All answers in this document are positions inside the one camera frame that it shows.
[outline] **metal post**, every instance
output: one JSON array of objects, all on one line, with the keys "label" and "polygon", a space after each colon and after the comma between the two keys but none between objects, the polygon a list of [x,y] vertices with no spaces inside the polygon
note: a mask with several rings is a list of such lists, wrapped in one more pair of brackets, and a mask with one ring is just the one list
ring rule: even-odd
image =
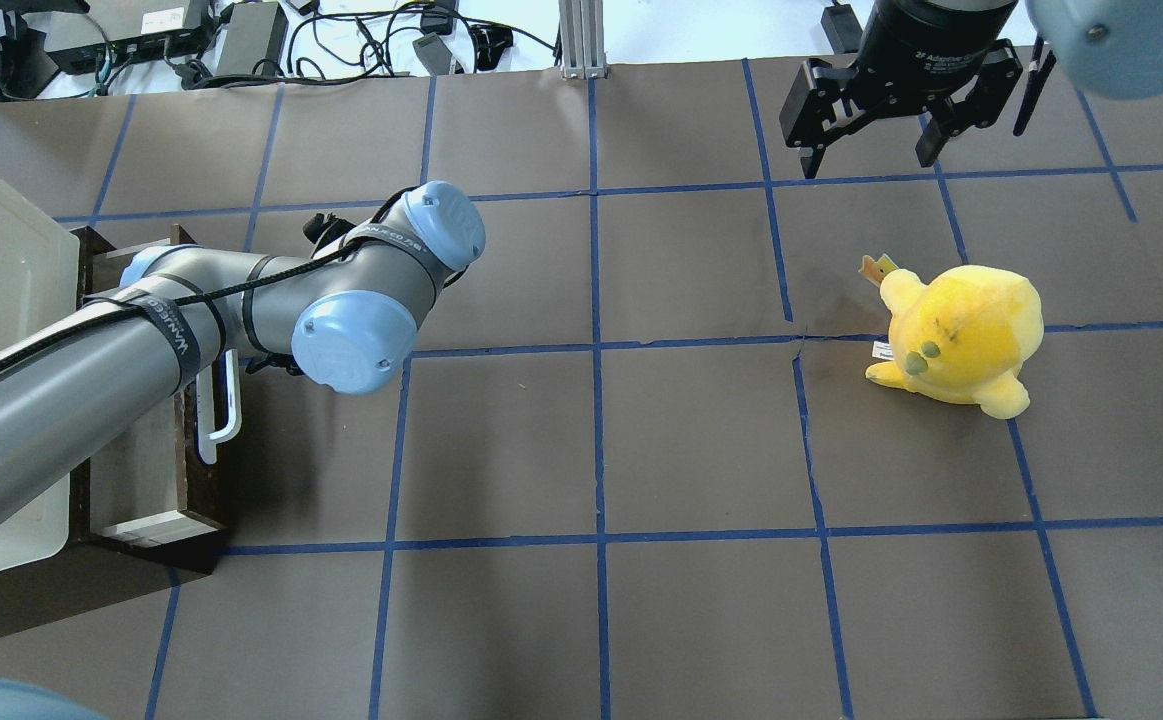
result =
[{"label": "metal post", "polygon": [[564,79],[608,77],[602,50],[602,0],[559,0]]}]

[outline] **white label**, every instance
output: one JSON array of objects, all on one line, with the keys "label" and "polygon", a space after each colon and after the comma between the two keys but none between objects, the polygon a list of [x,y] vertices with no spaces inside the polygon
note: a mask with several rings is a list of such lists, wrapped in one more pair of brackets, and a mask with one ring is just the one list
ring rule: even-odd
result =
[{"label": "white label", "polygon": [[150,33],[165,33],[169,29],[180,29],[185,22],[185,8],[171,8],[167,10],[155,10],[141,15],[141,35]]}]

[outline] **plush toy foot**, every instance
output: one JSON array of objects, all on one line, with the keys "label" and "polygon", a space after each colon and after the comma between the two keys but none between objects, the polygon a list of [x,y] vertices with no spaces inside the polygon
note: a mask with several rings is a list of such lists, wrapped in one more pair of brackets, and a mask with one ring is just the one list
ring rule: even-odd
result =
[{"label": "plush toy foot", "polygon": [[865,379],[880,384],[883,387],[905,388],[905,373],[891,359],[886,361],[886,363],[875,363],[866,368]]},{"label": "plush toy foot", "polygon": [[991,418],[1011,420],[1030,406],[1030,393],[1025,391],[1015,375],[1003,373],[997,382],[975,392],[973,402],[980,405]]}]

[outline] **plush toy tag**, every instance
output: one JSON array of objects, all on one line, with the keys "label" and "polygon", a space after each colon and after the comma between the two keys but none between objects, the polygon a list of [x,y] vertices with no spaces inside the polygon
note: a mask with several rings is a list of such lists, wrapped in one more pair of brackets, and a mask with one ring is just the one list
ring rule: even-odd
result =
[{"label": "plush toy tag", "polygon": [[897,264],[893,263],[892,258],[889,258],[887,252],[884,252],[884,255],[879,255],[877,261],[870,258],[869,255],[861,256],[861,270],[857,272],[878,287],[883,284],[883,276],[891,273],[892,270],[897,270]]}]

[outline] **stuffed animal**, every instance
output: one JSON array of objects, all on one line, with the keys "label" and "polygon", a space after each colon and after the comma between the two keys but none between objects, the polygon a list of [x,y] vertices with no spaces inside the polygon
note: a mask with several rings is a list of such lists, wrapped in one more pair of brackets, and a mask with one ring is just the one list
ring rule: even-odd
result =
[{"label": "stuffed animal", "polygon": [[923,284],[909,270],[890,269],[879,295],[892,311],[893,359],[866,369],[870,382],[942,402],[980,405],[1001,420],[1030,405],[1016,373],[1043,341],[1043,313],[1028,279],[962,265]]}]

